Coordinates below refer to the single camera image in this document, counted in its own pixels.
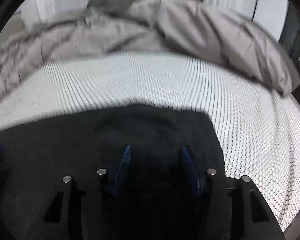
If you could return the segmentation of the black pants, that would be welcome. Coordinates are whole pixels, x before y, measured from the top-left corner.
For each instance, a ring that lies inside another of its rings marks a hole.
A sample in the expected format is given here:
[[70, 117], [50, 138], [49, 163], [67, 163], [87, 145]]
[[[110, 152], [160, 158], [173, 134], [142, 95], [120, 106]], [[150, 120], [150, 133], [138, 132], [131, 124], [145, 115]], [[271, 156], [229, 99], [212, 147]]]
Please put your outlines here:
[[[132, 157], [118, 195], [112, 177]], [[189, 145], [205, 177], [192, 192]], [[103, 108], [0, 130], [0, 239], [223, 239], [224, 155], [205, 113]]]

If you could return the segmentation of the white honeycomb mattress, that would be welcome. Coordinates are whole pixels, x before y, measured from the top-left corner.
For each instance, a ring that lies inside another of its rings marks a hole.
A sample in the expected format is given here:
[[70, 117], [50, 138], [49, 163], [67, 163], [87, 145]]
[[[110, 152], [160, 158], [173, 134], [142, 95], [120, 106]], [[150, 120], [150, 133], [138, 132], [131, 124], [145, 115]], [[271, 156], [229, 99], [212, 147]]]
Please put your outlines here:
[[249, 175], [288, 228], [300, 210], [300, 105], [216, 64], [148, 53], [46, 63], [0, 103], [0, 130], [130, 103], [207, 113], [226, 175]]

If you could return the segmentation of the grey comforter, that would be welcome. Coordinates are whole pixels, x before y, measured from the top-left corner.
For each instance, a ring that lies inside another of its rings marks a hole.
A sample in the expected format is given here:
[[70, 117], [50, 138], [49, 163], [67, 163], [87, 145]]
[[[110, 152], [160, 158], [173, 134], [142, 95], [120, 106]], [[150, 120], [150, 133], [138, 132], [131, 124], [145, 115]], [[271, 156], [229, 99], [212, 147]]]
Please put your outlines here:
[[0, 101], [43, 64], [114, 51], [189, 55], [282, 96], [300, 85], [286, 50], [246, 17], [198, 0], [90, 0], [0, 45]]

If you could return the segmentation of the dark open shelf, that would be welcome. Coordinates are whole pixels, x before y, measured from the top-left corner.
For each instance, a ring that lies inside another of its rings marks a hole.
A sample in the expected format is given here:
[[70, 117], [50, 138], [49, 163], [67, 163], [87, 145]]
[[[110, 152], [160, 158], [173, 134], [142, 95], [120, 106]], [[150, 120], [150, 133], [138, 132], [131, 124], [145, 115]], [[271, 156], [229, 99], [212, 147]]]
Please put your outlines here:
[[284, 95], [290, 94], [300, 85], [300, 13], [288, 2], [285, 22], [283, 24], [279, 44], [285, 48], [296, 70], [290, 71], [293, 87], [286, 89]]

